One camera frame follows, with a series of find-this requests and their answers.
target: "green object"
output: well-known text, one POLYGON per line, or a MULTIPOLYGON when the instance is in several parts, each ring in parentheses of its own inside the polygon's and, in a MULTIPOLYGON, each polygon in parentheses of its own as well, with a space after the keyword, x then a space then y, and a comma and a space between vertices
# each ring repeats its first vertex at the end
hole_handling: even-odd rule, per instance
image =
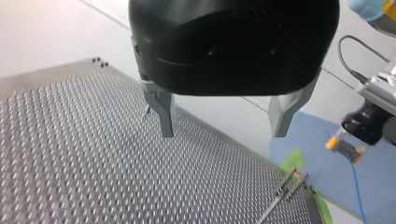
POLYGON ((280 169, 285 173, 288 173, 293 167, 297 170, 301 170, 305 167, 304 155, 300 148, 296 148, 288 155, 282 164, 280 164, 280 169))
POLYGON ((332 224, 332 215, 330 214, 329 207, 327 207, 323 196, 315 190, 315 198, 317 200, 320 216, 324 224, 332 224))
MULTIPOLYGON (((293 167, 301 170, 305 167, 305 160, 303 152, 300 148, 296 148, 291 152, 288 157, 280 164, 280 169, 288 173, 293 167)), ((324 224, 332 224, 332 216, 330 215, 329 208, 323 199, 323 196, 315 190, 315 199, 317 200, 318 210, 324 224)))

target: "cable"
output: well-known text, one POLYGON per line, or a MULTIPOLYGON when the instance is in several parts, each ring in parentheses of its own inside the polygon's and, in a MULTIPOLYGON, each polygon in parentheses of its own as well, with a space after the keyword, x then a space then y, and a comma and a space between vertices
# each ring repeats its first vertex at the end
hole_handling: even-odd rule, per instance
POLYGON ((353 77, 355 77, 360 83, 364 84, 367 82, 368 78, 365 77, 364 75, 360 74, 359 72, 351 69, 343 56, 343 52, 341 50, 341 44, 345 39, 352 39, 355 40, 356 42, 360 43, 362 46, 364 46, 365 48, 367 48, 368 50, 370 50, 373 54, 375 54, 376 56, 378 56, 380 59, 382 59, 383 61, 389 63, 389 60, 384 57, 382 54, 378 53, 378 51, 376 51, 375 49, 372 49, 370 46, 366 45, 363 41, 359 40, 357 37, 353 36, 353 35, 345 35, 343 36, 339 41, 338 41, 338 57, 340 58, 341 64, 345 67, 345 69, 350 73, 350 75, 352 75, 353 77))
POLYGON ((355 165, 353 164, 353 160, 350 154, 347 154, 347 158, 349 160, 350 166, 352 167, 353 178, 355 179, 356 194, 358 196, 359 209, 361 210, 361 219, 363 220, 364 224, 367 224, 366 215, 364 214, 364 210, 363 210, 363 203, 361 202, 361 191, 359 189, 359 182, 358 182, 358 176, 356 174, 355 165))

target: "textured metal surface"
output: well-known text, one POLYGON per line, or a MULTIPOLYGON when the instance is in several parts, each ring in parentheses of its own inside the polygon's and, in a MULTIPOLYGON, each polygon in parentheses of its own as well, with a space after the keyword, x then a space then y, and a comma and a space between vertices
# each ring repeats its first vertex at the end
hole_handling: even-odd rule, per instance
MULTIPOLYGON (((275 198, 264 161, 182 116, 161 138, 132 81, 78 72, 0 101, 1 223, 255 223, 275 198)), ((311 223, 303 192, 267 223, 311 223)))

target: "blue cable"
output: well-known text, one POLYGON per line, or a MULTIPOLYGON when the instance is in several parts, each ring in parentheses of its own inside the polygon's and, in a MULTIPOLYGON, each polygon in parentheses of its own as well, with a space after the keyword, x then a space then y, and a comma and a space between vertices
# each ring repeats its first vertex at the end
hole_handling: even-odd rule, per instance
POLYGON ((352 167, 353 178, 355 179, 356 194, 358 196, 359 209, 361 210, 361 219, 363 220, 364 224, 367 224, 366 215, 364 214, 363 210, 363 203, 361 202, 361 191, 359 190, 358 175, 356 174, 356 169, 355 165, 353 164, 352 157, 350 156, 350 154, 347 154, 347 157, 352 167))

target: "white floor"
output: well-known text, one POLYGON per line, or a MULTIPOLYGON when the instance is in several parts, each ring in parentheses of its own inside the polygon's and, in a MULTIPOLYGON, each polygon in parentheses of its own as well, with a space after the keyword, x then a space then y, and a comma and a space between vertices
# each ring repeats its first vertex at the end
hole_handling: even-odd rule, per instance
MULTIPOLYGON (((126 29, 127 1, 92 0, 92 4, 122 25, 76 0, 0 1, 0 77, 101 56, 123 73, 138 80, 131 32, 126 29)), ((342 6, 343 21, 349 12, 342 6)), ((358 26, 362 29, 370 28, 364 25, 356 17, 347 24, 341 22, 341 30, 336 38, 352 31, 352 34, 390 56, 395 50, 391 45, 393 40, 371 30, 363 32, 354 29, 358 26)), ((353 46, 349 53, 346 56, 351 58, 351 65, 356 63, 365 74, 373 75, 383 65, 381 62, 374 65, 358 63, 370 57, 370 54, 354 49, 353 46)), ((355 87, 357 82, 339 64, 334 47, 331 48, 324 67, 314 95, 303 111, 328 121, 339 122, 345 113, 359 107, 362 99, 344 84, 346 82, 355 87)), ((240 97, 178 96, 177 102, 198 118, 268 157, 271 139, 266 114, 268 98, 249 97, 247 101, 240 97)), ((330 209, 334 223, 360 223, 336 206, 330 205, 330 209)))

